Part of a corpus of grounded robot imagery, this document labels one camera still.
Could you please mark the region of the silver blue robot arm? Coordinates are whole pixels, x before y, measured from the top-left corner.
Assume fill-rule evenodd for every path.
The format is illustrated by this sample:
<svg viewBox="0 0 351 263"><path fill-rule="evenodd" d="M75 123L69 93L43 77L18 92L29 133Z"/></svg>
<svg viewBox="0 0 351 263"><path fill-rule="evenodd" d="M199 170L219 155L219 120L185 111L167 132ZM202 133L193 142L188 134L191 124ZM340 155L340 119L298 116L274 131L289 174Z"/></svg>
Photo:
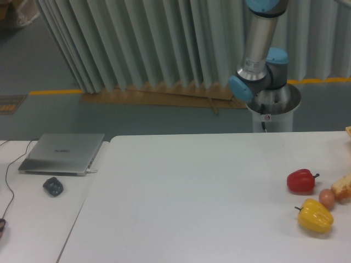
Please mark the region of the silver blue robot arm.
<svg viewBox="0 0 351 263"><path fill-rule="evenodd" d="M234 96L262 115L280 115L295 110L301 102L299 90L288 84L288 55L271 46L278 18L288 1L246 1L252 13L244 55L229 78Z"/></svg>

